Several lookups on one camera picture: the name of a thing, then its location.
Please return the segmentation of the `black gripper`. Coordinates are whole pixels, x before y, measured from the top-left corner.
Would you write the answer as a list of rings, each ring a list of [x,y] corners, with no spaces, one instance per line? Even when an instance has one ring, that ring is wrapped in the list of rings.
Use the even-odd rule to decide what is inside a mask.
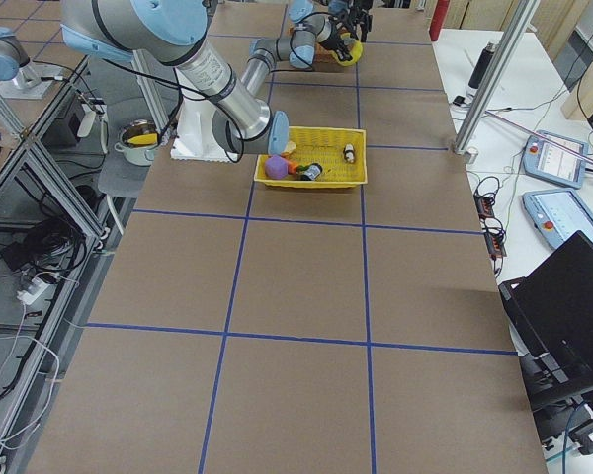
[[[340,18],[346,30],[355,40],[366,41],[372,30],[372,0],[350,0],[341,2]]]

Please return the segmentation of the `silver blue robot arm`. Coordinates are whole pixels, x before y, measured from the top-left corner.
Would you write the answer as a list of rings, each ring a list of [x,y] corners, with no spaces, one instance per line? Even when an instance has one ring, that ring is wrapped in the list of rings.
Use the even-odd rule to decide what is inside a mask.
[[[313,72],[321,49],[342,67],[356,64],[363,54],[363,44],[373,25],[371,1],[326,1],[325,11],[318,11],[312,1],[294,1],[288,8],[293,26],[289,33],[276,38],[262,38],[250,45],[242,82],[257,92],[266,77],[286,63],[290,70]]]
[[[201,1],[62,1],[64,42],[84,54],[130,62],[136,50],[176,69],[216,106],[212,135],[225,151],[279,154],[289,121],[255,97],[207,39]]]

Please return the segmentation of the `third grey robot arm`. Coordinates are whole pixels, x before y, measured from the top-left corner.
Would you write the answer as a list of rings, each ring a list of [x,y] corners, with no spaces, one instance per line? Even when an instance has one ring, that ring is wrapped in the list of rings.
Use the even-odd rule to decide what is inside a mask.
[[[5,99],[41,100],[51,84],[43,81],[44,66],[34,65],[15,33],[0,27],[0,95]]]

